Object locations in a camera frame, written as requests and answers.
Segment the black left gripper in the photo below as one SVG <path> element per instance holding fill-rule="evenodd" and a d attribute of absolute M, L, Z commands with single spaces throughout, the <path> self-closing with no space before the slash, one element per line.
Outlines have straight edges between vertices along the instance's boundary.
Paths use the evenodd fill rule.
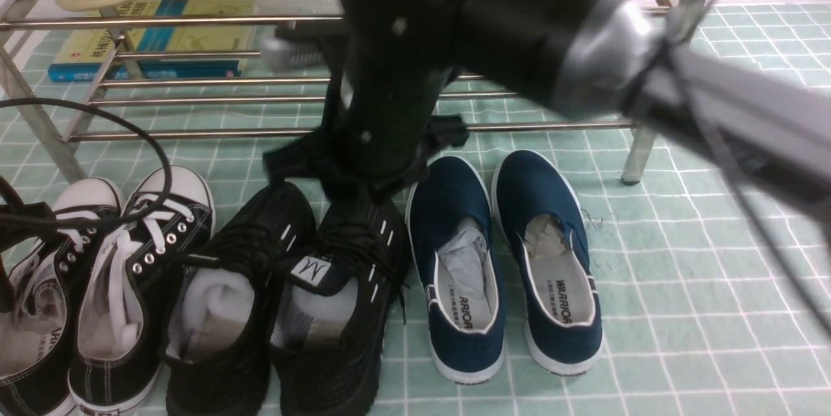
<path fill-rule="evenodd" d="M 25 239 L 44 238 L 50 241 L 57 233 L 53 210 L 45 201 L 26 204 L 1 178 L 1 252 L 4 253 Z"/>

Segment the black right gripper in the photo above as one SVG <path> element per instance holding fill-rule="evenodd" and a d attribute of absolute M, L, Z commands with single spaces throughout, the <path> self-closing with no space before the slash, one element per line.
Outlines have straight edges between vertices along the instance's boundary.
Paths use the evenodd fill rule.
<path fill-rule="evenodd" d="M 462 0 L 340 0 L 349 32 L 341 84 L 351 87 L 334 131 L 318 127 L 262 154 L 270 184 L 315 179 L 331 201 L 391 197 L 427 175 L 469 129 L 460 115 L 432 116 L 457 74 L 454 24 Z M 338 182 L 338 165 L 350 182 Z"/>

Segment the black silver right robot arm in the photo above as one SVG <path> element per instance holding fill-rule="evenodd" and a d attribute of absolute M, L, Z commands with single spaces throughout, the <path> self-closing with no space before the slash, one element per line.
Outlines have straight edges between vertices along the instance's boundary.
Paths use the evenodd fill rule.
<path fill-rule="evenodd" d="M 654 31 L 636 0 L 340 0 L 335 29 L 304 32 L 330 68 L 321 125 L 262 157 L 270 180 L 313 178 L 330 197 L 391 197 L 465 144 L 434 117 L 456 68 L 570 120 L 621 114 L 721 168 L 796 294 L 806 286 L 740 186 L 753 183 L 829 234 L 829 97 L 693 51 L 704 0 Z"/>

